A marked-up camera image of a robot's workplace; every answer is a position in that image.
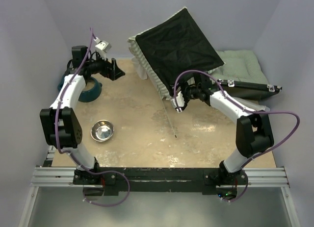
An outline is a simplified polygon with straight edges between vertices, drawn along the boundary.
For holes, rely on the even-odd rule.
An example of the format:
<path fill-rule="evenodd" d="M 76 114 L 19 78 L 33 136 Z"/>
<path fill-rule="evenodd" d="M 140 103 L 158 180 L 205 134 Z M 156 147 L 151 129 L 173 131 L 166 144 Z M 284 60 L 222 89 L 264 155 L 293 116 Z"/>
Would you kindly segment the green striped pet tent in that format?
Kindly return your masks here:
<path fill-rule="evenodd" d="M 225 64 L 187 7 L 129 37 L 128 44 L 161 98 L 173 96 L 176 78 L 182 72 L 199 70 L 210 74 Z"/>

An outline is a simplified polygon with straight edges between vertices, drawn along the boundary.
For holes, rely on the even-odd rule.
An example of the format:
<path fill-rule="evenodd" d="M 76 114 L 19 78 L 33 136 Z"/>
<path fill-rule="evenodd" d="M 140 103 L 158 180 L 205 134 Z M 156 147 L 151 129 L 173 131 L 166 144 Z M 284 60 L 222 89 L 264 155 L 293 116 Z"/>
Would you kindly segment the white tent pole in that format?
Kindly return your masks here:
<path fill-rule="evenodd" d="M 160 98 L 160 100 L 161 100 L 163 109 L 164 109 L 164 111 L 165 111 L 165 115 L 166 115 L 166 117 L 167 117 L 167 120 L 168 120 L 168 122 L 169 122 L 169 125 L 170 125 L 170 127 L 171 127 L 171 130 L 172 130 L 172 132 L 173 132 L 173 134 L 174 134 L 174 137 L 177 138 L 177 134 L 176 134 L 175 129 L 174 129 L 174 127 L 173 127 L 172 121 L 171 121 L 170 116 L 169 116 L 169 114 L 168 114 L 168 111 L 167 111 L 167 109 L 166 109 L 166 105 L 165 105 L 165 103 L 164 103 L 164 101 L 163 101 L 163 98 Z"/>

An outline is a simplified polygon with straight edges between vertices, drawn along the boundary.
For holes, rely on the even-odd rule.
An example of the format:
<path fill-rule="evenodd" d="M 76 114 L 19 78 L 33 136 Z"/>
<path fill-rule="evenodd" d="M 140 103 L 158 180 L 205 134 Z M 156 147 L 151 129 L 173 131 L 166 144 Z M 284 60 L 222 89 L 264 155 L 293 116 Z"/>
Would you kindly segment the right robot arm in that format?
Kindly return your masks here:
<path fill-rule="evenodd" d="M 236 125 L 236 148 L 219 164 L 218 177 L 222 183 L 230 184 L 253 156 L 261 155 L 274 145 L 269 116 L 265 111 L 246 107 L 224 91 L 219 83 L 212 83 L 205 75 L 196 77 L 193 84 L 179 81 L 178 86 L 184 106 L 190 100 L 200 100 L 222 112 Z"/>

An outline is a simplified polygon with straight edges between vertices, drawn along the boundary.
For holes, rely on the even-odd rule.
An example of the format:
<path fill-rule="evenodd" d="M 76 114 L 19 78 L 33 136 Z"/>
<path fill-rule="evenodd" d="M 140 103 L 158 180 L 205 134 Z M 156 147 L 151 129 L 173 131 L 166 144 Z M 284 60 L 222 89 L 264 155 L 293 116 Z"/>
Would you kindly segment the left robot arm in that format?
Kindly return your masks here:
<path fill-rule="evenodd" d="M 91 52 L 87 46 L 72 47 L 72 59 L 64 73 L 62 88 L 49 108 L 40 111 L 45 140 L 60 154 L 67 154 L 78 170 L 85 171 L 84 178 L 91 184 L 98 183 L 102 172 L 96 169 L 96 158 L 82 143 L 82 128 L 75 115 L 79 97 L 92 75 L 100 74 L 112 81 L 125 75 L 116 63 L 108 60 L 106 52 L 110 45 L 101 41 Z"/>

